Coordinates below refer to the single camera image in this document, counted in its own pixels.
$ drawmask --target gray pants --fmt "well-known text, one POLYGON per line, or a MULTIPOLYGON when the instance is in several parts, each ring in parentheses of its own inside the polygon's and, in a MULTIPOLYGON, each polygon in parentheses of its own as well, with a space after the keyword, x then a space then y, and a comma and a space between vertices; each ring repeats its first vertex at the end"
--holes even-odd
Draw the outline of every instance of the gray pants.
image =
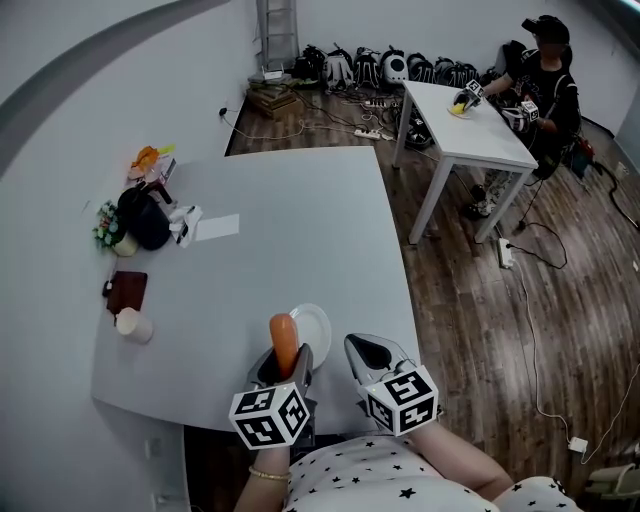
POLYGON ((498 204, 498 199, 511 183, 513 173, 507 171, 490 170, 484 176, 484 190, 487 197, 476 206, 482 215, 491 215, 491 212, 498 204))

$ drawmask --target man in black shirt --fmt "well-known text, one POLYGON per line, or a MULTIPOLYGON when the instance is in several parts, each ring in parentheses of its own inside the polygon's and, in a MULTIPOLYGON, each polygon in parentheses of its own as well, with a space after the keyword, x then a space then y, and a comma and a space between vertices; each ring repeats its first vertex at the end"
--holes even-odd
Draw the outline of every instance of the man in black shirt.
MULTIPOLYGON (((538 50, 512 65, 502 77, 485 87, 485 96, 513 87, 518 100, 533 101, 540 117, 526 133, 518 133, 523 144, 538 161, 534 174, 546 179, 557 168, 563 151, 580 128, 578 88, 569 73, 567 56, 569 29, 553 16, 526 20, 522 26, 533 36, 538 50)), ((486 199, 464 207, 462 213, 472 219, 488 217, 511 181, 511 173, 488 171, 484 189, 486 199)))

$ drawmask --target shoe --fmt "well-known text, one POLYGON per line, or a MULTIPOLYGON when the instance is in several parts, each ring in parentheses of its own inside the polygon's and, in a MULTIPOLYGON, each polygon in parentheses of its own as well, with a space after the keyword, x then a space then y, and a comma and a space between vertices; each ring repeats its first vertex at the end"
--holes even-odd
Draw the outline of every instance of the shoe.
POLYGON ((488 215, 480 213, 480 210, 478 210, 478 207, 475 204, 465 204, 460 213, 463 217, 474 221, 489 218, 488 215))
POLYGON ((487 198, 487 193, 484 191, 484 188, 482 187, 482 185, 474 185, 473 187, 471 187, 471 197, 473 197, 473 200, 476 203, 479 203, 480 201, 484 201, 487 198))

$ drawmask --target white cup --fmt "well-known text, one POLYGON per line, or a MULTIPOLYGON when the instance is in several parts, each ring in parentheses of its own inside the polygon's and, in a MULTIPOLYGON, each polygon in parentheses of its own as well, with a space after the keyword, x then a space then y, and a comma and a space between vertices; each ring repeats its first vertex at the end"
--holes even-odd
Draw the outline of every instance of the white cup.
POLYGON ((133 308, 124 308, 116 315, 116 329, 127 340, 147 343, 153 335, 151 320, 133 308))

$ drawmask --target orange carrot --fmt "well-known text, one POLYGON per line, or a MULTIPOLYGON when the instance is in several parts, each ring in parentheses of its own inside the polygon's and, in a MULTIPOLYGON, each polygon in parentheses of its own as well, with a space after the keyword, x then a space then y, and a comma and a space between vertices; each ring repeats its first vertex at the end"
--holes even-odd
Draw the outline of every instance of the orange carrot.
POLYGON ((286 380, 291 377, 298 355, 298 332, 296 324, 286 313, 280 313, 269 322, 271 341, 276 352, 280 377, 286 380))

